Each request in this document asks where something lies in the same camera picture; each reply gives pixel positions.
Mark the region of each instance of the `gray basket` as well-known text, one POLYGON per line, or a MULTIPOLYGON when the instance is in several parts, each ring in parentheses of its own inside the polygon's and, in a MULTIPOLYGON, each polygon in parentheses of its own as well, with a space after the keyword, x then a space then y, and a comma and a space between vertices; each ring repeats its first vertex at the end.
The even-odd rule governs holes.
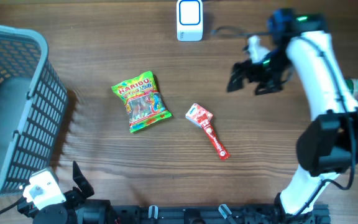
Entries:
POLYGON ((48 165, 67 102, 46 40, 0 26, 0 196, 48 165))

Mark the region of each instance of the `laundry basket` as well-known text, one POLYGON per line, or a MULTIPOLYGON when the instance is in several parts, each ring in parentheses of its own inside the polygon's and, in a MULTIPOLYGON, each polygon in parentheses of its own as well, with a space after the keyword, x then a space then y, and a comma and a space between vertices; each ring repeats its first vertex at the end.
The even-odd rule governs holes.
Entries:
POLYGON ((0 196, 48 165, 67 102, 46 40, 0 26, 0 196))

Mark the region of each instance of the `basket bottom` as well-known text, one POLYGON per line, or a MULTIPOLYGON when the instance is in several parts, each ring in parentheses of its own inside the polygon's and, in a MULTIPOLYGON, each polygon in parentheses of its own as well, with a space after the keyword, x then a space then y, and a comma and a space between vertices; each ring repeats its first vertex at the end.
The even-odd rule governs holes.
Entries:
POLYGON ((15 77, 0 86, 0 173, 12 133, 21 119, 31 78, 15 77))

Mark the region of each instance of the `basket rim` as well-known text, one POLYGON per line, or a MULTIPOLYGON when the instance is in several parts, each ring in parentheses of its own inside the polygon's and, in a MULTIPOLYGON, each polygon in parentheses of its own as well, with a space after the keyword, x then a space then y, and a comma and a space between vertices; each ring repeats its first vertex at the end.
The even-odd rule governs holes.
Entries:
POLYGON ((12 38, 25 37, 25 38, 32 39, 36 43, 38 43, 38 45, 41 49, 40 59, 38 61, 37 68, 35 69, 34 75, 30 82, 29 90, 28 90, 27 96, 26 96, 26 103, 24 106, 24 110, 23 110, 21 119, 19 121, 17 130, 13 130, 12 141, 9 143, 9 146, 8 146, 5 158, 4 158, 4 163, 1 167, 1 173, 0 173, 0 193, 1 193, 1 190, 4 186, 5 181, 6 181, 6 177, 8 175, 9 169, 12 165, 12 158, 16 151, 15 149, 16 149, 17 145, 19 144, 19 138, 23 132, 25 121, 27 120, 27 116, 30 112, 32 100, 35 95, 35 91, 36 91, 37 85, 39 83, 42 70, 44 69, 44 66, 47 62, 49 49, 48 49, 48 43, 45 40, 45 38, 40 33, 36 32, 34 30, 18 29, 18 28, 0 25, 0 34, 11 35, 12 38))

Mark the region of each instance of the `wood grain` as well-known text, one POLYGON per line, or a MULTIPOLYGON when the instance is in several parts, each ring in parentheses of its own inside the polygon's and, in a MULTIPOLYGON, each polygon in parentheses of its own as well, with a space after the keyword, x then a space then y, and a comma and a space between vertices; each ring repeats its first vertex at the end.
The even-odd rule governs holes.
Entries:
MULTIPOLYGON (((206 2, 205 35, 195 43, 176 40, 175 2, 0 6, 0 24, 34 29, 47 39, 49 60, 69 89, 51 160, 62 190, 74 185, 76 160, 95 189, 93 198, 113 205, 272 202, 296 170, 295 143, 310 123, 303 88, 294 77, 277 94, 254 96, 254 84, 226 93, 231 66, 244 59, 244 40, 209 32, 221 25, 265 30, 280 7, 324 13, 344 75, 358 78, 358 1, 206 2), (156 74, 174 118, 131 134, 110 86, 147 70, 156 74), (184 118, 194 102, 214 114, 213 125, 232 154, 227 161, 219 161, 202 130, 184 118)), ((15 199, 0 198, 0 208, 15 199)), ((351 190, 329 186, 319 202, 329 204, 333 223, 358 223, 358 166, 351 190)), ((12 210, 0 223, 31 220, 12 210)))

